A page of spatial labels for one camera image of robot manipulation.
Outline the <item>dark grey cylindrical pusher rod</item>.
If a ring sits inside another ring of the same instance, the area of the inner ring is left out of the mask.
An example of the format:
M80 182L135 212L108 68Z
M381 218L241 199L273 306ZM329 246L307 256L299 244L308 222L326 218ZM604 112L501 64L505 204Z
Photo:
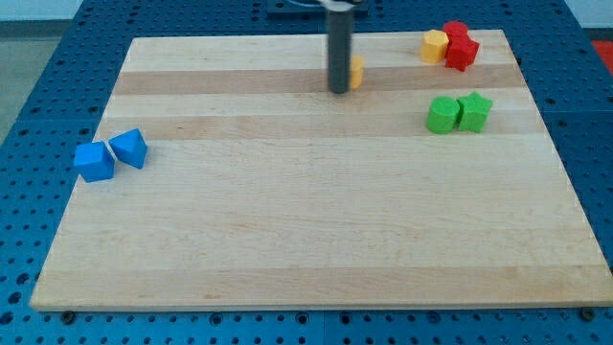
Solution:
M353 10L327 10L328 89L334 94L350 90Z

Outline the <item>silver rod mount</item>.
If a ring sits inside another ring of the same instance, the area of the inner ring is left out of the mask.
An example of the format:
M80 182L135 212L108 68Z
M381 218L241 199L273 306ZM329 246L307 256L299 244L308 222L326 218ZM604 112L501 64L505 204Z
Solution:
M349 11L360 5L360 0L318 0L328 11Z

